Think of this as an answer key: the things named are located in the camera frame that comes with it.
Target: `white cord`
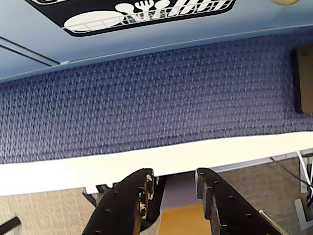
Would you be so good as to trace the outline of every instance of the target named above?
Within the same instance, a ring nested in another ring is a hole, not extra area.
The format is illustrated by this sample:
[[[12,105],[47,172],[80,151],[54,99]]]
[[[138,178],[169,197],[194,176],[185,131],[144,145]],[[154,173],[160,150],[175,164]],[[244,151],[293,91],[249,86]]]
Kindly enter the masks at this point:
[[[299,160],[300,160],[300,164],[301,164],[302,169],[303,169],[304,176],[305,176],[305,178],[306,178],[306,180],[307,180],[307,183],[310,185],[310,189],[311,189],[311,197],[310,197],[310,199],[311,199],[311,198],[313,197],[312,182],[311,182],[311,180],[309,179],[307,167],[306,167],[306,165],[305,165],[305,163],[304,163],[304,161],[303,161],[303,157],[302,157],[301,153],[300,153],[299,151],[297,151],[297,154],[298,154],[298,158],[299,158]]]
[[[312,161],[310,161],[310,162],[311,162],[311,178],[310,178],[310,180],[311,180],[311,183],[312,183],[313,182],[312,181],[313,180],[313,162]]]

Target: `yellow surface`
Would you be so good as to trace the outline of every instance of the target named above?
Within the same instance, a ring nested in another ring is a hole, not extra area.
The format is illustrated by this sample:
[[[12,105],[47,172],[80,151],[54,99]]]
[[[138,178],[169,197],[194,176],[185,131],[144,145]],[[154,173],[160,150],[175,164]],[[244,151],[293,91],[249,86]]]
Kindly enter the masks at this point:
[[[204,218],[203,205],[164,210],[158,235],[210,235],[210,221]]]

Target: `black label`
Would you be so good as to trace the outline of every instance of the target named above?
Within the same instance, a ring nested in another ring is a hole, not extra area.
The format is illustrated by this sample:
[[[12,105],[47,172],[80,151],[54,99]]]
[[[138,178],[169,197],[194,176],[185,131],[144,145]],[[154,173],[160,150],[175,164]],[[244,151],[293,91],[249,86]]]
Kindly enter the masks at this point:
[[[26,0],[72,36],[229,11],[236,0]]]

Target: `textured upholstery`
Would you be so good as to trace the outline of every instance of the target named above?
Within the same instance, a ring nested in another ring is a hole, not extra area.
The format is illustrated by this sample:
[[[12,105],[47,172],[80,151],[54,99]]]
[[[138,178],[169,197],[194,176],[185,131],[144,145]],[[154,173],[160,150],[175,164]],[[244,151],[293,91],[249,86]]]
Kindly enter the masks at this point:
[[[313,30],[82,66],[0,84],[0,163],[313,130],[290,51]]]

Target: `beige carpet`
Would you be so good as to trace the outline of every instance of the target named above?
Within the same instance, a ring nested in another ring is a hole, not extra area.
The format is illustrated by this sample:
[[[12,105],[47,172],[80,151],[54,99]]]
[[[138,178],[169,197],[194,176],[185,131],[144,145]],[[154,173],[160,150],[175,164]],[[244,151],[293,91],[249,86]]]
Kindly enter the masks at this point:
[[[280,163],[299,175],[297,159]],[[291,235],[313,234],[313,230],[302,232],[299,228],[293,204],[299,197],[299,181],[277,164],[264,164],[221,175],[255,208],[264,209]],[[17,215],[22,227],[8,235],[80,235],[93,211],[82,191],[81,188],[0,197],[0,224]],[[157,235],[159,222],[142,234]]]

